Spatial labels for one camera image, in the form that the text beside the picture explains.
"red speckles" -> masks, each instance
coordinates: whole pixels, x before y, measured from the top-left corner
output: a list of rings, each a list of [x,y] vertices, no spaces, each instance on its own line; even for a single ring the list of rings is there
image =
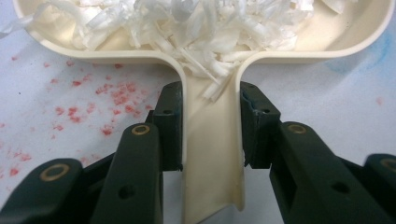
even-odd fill
[[[61,107],[59,107],[59,106],[57,106],[57,107],[55,108],[55,112],[56,112],[56,114],[59,116],[59,115],[62,115],[62,114],[64,113],[64,109],[61,108]]]
[[[73,123],[81,123],[82,122],[81,117],[76,116],[77,111],[78,111],[78,109],[75,106],[69,108],[69,113],[67,114],[67,116],[69,116],[70,120]]]
[[[81,163],[82,163],[84,166],[88,166],[88,165],[91,164],[91,161],[90,161],[88,158],[86,158],[86,157],[81,157],[81,159],[79,159],[79,161],[81,161]]]
[[[16,167],[13,167],[9,170],[9,176],[17,175],[20,172]]]
[[[104,135],[108,136],[113,133],[113,129],[113,126],[106,124],[103,128],[101,128],[101,131]]]
[[[128,92],[136,91],[136,85],[133,82],[125,83],[125,86]]]
[[[126,105],[125,106],[125,112],[126,113],[134,113],[134,108],[131,105]]]
[[[71,60],[67,60],[66,64],[67,64],[67,66],[71,67],[71,66],[73,66],[75,63],[74,63],[73,61],[71,61]]]
[[[62,126],[62,125],[60,125],[60,124],[57,124],[57,125],[54,125],[54,126],[53,126],[53,129],[54,129],[54,130],[61,131],[61,130],[64,129],[64,126]]]
[[[146,105],[146,106],[145,106],[145,109],[147,109],[147,110],[152,110],[153,108],[152,108],[152,105]]]
[[[147,90],[141,90],[140,92],[141,92],[143,95],[145,95],[145,96],[146,96],[146,95],[149,95],[149,92],[148,92]]]
[[[82,81],[92,81],[92,74],[89,73],[82,78]]]
[[[80,86],[82,84],[82,82],[81,81],[73,81],[72,84],[74,87],[77,87],[77,86]]]
[[[111,97],[115,105],[122,105],[128,102],[128,95],[125,91],[113,91]]]
[[[120,69],[120,68],[123,67],[123,65],[120,64],[120,63],[115,63],[115,64],[114,64],[114,67],[115,67],[116,69]]]
[[[376,102],[378,105],[382,105],[382,104],[384,104],[384,99],[383,99],[382,97],[377,97],[377,98],[375,99],[375,102]]]
[[[114,114],[114,115],[118,115],[118,114],[120,114],[120,113],[121,113],[120,110],[118,110],[118,109],[113,109],[113,114]]]
[[[95,109],[95,104],[94,103],[89,103],[88,104],[88,108],[87,108],[87,113],[91,114],[94,109]]]
[[[140,110],[135,110],[134,111],[134,118],[140,119],[142,115],[142,112]]]
[[[20,155],[20,161],[29,161],[32,159],[32,156],[28,153],[23,153]]]
[[[108,92],[108,90],[110,90],[111,88],[113,88],[113,85],[111,85],[111,84],[105,84],[105,85],[103,85],[102,87],[99,87],[97,90],[96,90],[96,94],[101,94],[101,93],[107,93]]]

